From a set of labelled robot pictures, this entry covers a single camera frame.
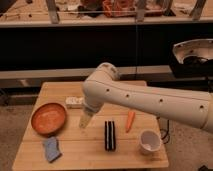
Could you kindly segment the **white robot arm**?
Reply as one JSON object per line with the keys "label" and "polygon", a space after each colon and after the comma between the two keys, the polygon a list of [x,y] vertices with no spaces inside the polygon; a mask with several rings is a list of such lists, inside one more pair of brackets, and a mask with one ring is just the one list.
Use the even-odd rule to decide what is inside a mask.
{"label": "white robot arm", "polygon": [[105,103],[124,106],[213,133],[213,93],[138,86],[118,81],[111,63],[101,63],[82,84],[81,124],[98,113]]}

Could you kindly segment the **white domed robot base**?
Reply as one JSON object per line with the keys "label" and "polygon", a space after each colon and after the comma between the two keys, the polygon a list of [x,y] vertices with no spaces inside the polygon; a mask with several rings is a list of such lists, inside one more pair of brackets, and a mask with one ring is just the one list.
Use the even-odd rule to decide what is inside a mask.
{"label": "white domed robot base", "polygon": [[188,57],[213,59],[213,38],[187,40],[173,45],[172,53],[179,64]]}

